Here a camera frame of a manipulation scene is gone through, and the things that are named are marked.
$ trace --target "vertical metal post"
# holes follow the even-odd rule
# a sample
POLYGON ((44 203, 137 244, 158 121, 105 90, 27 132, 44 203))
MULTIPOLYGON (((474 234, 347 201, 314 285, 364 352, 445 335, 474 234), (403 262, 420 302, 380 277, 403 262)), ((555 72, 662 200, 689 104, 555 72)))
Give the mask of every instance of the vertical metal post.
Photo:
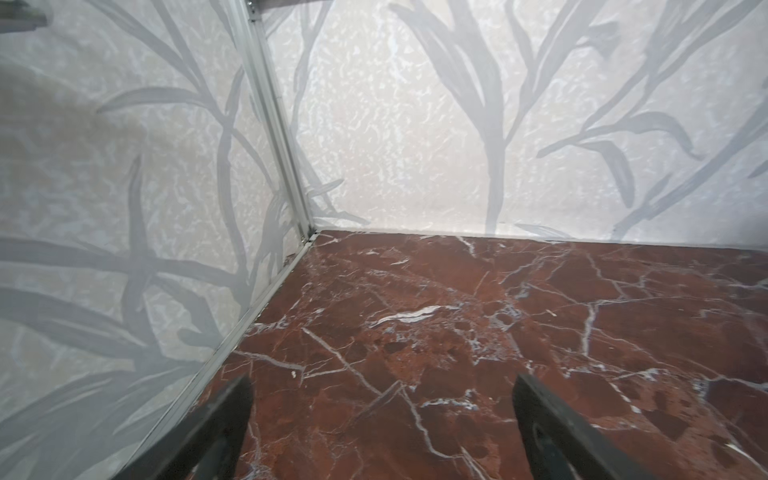
POLYGON ((235 45, 243 57, 243 68, 253 96, 264 112, 270 146, 298 223, 302 242, 306 242, 315 232, 314 222, 303 192, 294 139, 286 121, 280 87, 273 71, 270 46, 266 42, 266 32, 256 3, 257 0, 228 0, 227 13, 235 45))

